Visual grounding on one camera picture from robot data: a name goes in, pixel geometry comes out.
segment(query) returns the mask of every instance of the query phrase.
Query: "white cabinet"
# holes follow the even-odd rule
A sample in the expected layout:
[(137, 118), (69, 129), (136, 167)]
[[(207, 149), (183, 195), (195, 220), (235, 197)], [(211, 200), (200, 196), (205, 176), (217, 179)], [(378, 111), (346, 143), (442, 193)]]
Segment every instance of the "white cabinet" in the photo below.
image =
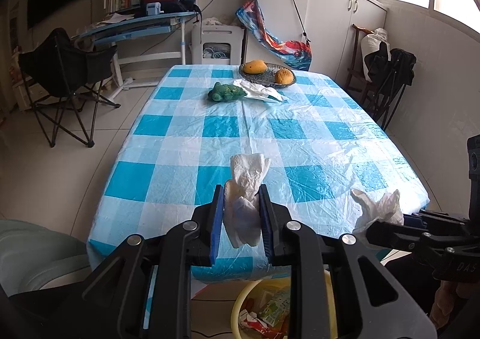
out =
[(310, 72), (335, 79), (350, 24), (353, 0), (309, 0), (305, 30), (310, 40)]
[[(280, 41), (302, 40), (302, 24), (295, 10), (293, 0), (257, 0), (265, 19), (266, 28)], [(308, 0), (295, 0), (301, 20), (305, 23)], [(262, 59), (265, 62), (281, 64), (281, 60), (266, 50), (249, 33), (245, 61)]]
[[(343, 48), (342, 59), (338, 67), (337, 74), (335, 75), (335, 81), (339, 86), (343, 87), (347, 80), (348, 71), (352, 63), (353, 48), (355, 45), (355, 29), (352, 28), (352, 24), (356, 26), (374, 30), (381, 28), (385, 25), (386, 11), (381, 7), (378, 7), (368, 0), (353, 0), (353, 8), (351, 10), (350, 24), (347, 28), (345, 47)], [(364, 38), (365, 34), (360, 32), (358, 42)], [(362, 51), (359, 48), (357, 50), (357, 58), (355, 60), (355, 69), (362, 71)]]

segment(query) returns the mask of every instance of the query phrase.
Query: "metal screw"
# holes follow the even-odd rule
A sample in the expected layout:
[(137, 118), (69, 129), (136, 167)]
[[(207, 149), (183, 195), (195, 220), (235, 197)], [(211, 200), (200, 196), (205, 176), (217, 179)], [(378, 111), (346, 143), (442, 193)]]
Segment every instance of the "metal screw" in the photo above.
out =
[(289, 221), (289, 222), (286, 224), (286, 227), (287, 227), (289, 230), (299, 230), (302, 226), (301, 226), (301, 224), (300, 224), (298, 221)]
[(344, 242), (346, 245), (354, 245), (356, 241), (357, 239), (355, 236), (350, 235), (349, 233), (342, 236), (342, 242)]
[(142, 242), (142, 237), (140, 235), (131, 235), (127, 239), (129, 245), (139, 245)]
[(184, 230), (195, 230), (197, 229), (198, 224), (195, 221), (186, 221), (183, 223)]

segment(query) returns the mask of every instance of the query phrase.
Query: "checkered tablecloth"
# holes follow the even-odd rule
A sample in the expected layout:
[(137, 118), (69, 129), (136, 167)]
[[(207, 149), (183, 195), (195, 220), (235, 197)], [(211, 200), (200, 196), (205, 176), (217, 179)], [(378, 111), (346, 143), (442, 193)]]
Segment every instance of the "checkered tablecloth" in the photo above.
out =
[[(230, 176), (230, 157), (263, 153), (272, 202), (317, 233), (338, 237), (361, 214), (352, 187), (379, 200), (400, 190), (412, 213), (428, 195), (404, 157), (371, 118), (328, 77), (296, 71), (282, 103), (207, 100), (215, 82), (240, 78), (237, 66), (175, 66), (136, 119), (100, 201), (88, 250), (93, 266), (128, 235), (165, 234), (211, 202), (215, 185)], [(193, 268), (201, 281), (264, 278), (263, 245), (234, 249), (222, 228), (217, 263)]]

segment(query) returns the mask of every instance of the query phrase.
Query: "blue and white tablecloth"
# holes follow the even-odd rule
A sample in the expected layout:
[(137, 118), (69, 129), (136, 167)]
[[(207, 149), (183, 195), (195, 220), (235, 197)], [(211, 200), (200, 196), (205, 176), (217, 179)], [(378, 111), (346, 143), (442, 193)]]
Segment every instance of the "blue and white tablecloth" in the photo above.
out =
[[(422, 183), (375, 122), (328, 77), (295, 71), (288, 100), (207, 100), (215, 82), (241, 78), (237, 66), (174, 66), (136, 119), (94, 219), (88, 243), (93, 266), (132, 233), (165, 234), (211, 202), (215, 185), (230, 176), (230, 157), (263, 153), (272, 202), (317, 233), (351, 232), (361, 209), (352, 187), (379, 200), (400, 190), (404, 213), (428, 204)], [(263, 244), (234, 249), (222, 228), (217, 263), (193, 267), (201, 281), (264, 278)]]

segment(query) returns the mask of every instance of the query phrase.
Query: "green plush toy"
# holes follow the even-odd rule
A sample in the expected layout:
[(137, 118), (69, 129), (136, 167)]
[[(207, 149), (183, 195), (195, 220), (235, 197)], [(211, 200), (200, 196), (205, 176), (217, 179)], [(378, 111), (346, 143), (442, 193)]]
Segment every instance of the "green plush toy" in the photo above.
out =
[(235, 101), (246, 95), (247, 93), (238, 86), (217, 82), (213, 89), (208, 92), (208, 99), (215, 102), (228, 102)]

